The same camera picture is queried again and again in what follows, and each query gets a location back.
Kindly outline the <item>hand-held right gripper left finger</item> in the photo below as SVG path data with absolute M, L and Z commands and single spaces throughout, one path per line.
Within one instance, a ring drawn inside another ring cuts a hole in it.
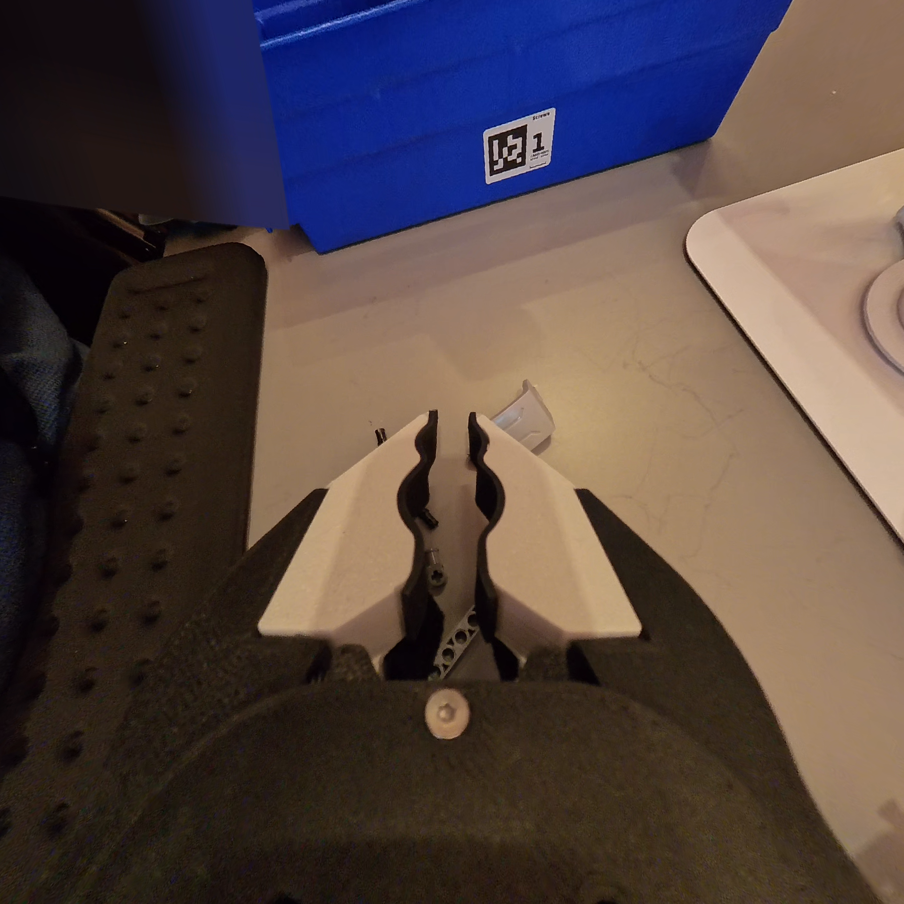
M 328 485 L 258 622 L 262 636 L 360 646 L 378 672 L 416 641 L 433 603 L 419 517 L 437 427 L 437 411 L 418 415 Z

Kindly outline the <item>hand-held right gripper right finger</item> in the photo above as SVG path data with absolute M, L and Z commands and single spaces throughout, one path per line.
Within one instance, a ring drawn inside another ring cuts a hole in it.
M 539 650 L 637 639 L 643 627 L 578 489 L 487 416 L 468 418 L 476 506 L 477 624 L 517 672 Z

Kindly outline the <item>grey toy beam with holes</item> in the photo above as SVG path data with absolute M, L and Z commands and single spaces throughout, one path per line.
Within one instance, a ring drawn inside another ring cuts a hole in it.
M 427 680 L 431 683 L 445 680 L 479 633 L 476 608 L 471 606 L 440 643 Z

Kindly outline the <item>blue plastic bin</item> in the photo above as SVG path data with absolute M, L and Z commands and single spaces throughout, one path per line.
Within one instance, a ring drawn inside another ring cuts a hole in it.
M 706 141 L 789 6 L 254 2 L 288 220 L 327 253 Z M 550 107 L 488 186 L 484 131 Z

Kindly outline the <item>grey curved toy panel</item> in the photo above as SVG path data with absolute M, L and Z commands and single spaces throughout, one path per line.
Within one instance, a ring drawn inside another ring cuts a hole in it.
M 492 423 L 534 453 L 548 443 L 556 429 L 548 407 L 528 379 L 519 395 L 492 417 Z

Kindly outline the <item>black dimpled pad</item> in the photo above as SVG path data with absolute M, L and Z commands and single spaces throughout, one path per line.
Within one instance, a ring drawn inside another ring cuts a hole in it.
M 242 555 L 266 265 L 239 242 L 112 282 L 62 445 L 40 607 L 2 704 L 2 812 L 78 807 L 150 664 Z

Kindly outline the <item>white desk stand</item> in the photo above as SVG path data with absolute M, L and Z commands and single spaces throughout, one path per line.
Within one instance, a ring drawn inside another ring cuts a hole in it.
M 711 211 L 690 262 L 903 532 L 903 151 Z

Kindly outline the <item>white printed tag label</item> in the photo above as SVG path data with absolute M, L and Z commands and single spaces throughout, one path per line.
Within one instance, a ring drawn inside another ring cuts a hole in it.
M 483 133 L 484 181 L 488 186 L 549 165 L 556 110 L 491 127 Z

